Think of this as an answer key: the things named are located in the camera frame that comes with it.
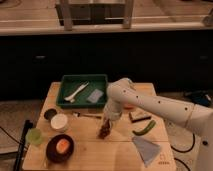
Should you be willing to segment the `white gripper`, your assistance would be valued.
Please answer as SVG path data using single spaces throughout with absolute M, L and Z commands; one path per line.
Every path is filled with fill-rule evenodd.
M 120 105 L 106 104 L 103 112 L 105 118 L 102 128 L 104 130 L 111 130 L 113 127 L 112 121 L 119 120 L 122 116 L 122 107 Z

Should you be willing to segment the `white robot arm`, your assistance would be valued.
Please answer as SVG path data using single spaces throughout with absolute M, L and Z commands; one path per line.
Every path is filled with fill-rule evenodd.
M 150 96 L 133 88 L 128 78 L 110 83 L 106 90 L 108 100 L 103 110 L 103 124 L 112 128 L 112 122 L 122 115 L 123 106 L 131 104 L 186 128 L 201 137 L 196 171 L 213 171 L 213 109 L 202 105 Z

